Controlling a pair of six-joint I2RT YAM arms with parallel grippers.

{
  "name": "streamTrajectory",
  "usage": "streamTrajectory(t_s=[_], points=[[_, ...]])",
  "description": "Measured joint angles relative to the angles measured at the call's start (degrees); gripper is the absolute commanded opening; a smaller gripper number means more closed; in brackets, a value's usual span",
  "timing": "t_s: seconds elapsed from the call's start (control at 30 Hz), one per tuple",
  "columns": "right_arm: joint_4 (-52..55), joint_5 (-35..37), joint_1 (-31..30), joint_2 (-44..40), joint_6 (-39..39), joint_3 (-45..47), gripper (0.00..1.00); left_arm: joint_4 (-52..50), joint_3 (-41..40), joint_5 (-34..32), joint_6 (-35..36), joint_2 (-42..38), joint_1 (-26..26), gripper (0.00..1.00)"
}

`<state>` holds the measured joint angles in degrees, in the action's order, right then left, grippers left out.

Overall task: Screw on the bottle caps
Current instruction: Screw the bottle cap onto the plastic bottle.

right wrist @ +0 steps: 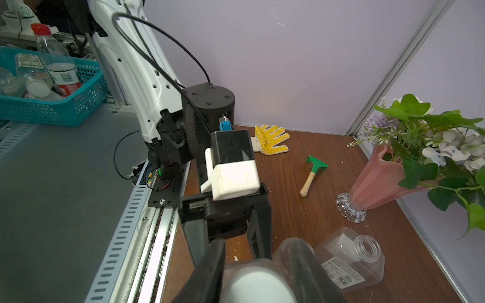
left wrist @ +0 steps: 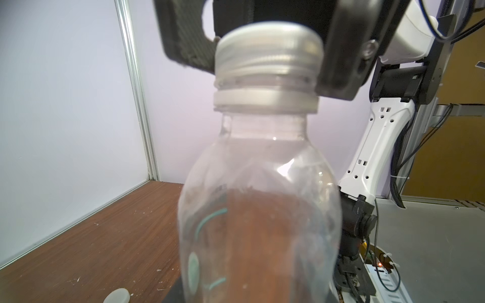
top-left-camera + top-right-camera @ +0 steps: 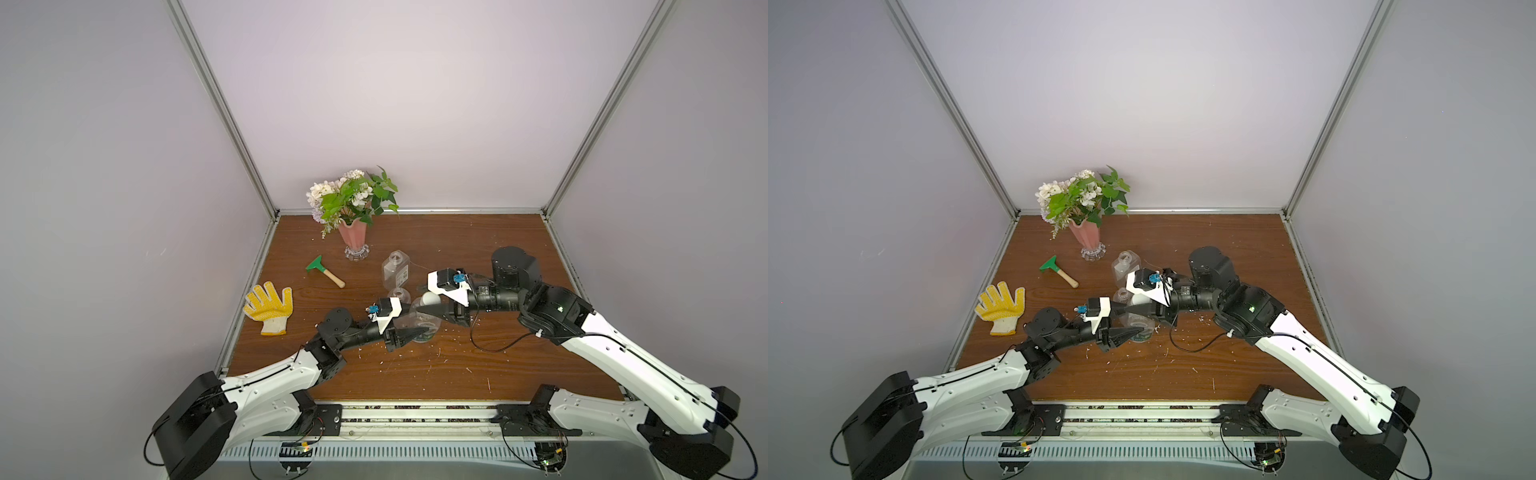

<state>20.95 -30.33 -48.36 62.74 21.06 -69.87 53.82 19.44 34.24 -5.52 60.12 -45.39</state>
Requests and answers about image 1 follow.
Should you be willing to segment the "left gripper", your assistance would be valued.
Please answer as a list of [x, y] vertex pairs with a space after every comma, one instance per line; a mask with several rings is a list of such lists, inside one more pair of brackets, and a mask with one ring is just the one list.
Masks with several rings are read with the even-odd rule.
[[178, 213], [195, 267], [207, 252], [209, 241], [245, 232], [254, 258], [272, 258], [272, 210], [264, 183], [256, 193], [234, 199], [214, 201], [211, 192], [185, 196]]

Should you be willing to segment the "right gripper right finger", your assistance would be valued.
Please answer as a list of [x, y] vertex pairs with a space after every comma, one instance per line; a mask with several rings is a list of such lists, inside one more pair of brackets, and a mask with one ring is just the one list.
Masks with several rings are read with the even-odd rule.
[[290, 245], [289, 259], [297, 302], [347, 302], [305, 241]]

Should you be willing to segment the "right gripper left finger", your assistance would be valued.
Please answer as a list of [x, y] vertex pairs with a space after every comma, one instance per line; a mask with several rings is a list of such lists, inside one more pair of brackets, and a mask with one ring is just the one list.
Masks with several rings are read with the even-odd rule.
[[173, 302], [218, 302], [224, 277], [225, 258], [225, 241], [214, 240]]

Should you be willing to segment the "round clear bottle front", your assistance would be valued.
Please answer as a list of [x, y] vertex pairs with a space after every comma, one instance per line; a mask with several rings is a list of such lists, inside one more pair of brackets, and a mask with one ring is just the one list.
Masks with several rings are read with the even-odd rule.
[[285, 278], [286, 282], [291, 285], [293, 282], [293, 277], [291, 274], [291, 263], [290, 263], [290, 251], [291, 246], [298, 241], [303, 241], [307, 245], [312, 253], [314, 253], [313, 247], [308, 244], [305, 240], [297, 237], [291, 237], [282, 241], [279, 247], [275, 250], [272, 255], [272, 261], [274, 265], [278, 268], [280, 274]]

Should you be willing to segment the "white cap small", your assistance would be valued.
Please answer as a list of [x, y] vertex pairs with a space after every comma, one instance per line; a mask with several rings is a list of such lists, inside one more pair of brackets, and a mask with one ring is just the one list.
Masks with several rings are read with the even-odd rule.
[[269, 259], [227, 264], [219, 302], [296, 302], [296, 297]]

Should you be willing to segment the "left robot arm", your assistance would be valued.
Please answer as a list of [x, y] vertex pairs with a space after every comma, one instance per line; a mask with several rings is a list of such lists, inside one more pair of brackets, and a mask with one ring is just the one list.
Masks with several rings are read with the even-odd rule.
[[255, 258], [270, 258], [271, 207], [260, 182], [253, 139], [235, 130], [219, 104], [234, 94], [206, 81], [183, 88], [146, 19], [143, 1], [67, 1], [68, 13], [133, 106], [148, 160], [173, 179], [197, 163], [200, 193], [178, 199], [195, 265], [210, 243], [245, 235]]

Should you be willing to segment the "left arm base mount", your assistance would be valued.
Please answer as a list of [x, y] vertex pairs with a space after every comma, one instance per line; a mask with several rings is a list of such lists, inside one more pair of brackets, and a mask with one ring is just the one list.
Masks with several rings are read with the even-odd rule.
[[168, 181], [162, 181], [155, 175], [155, 172], [151, 172], [147, 179], [147, 188], [150, 189], [147, 207], [178, 207], [181, 198], [184, 196], [189, 165], [189, 162], [185, 164], [182, 168], [182, 173]]

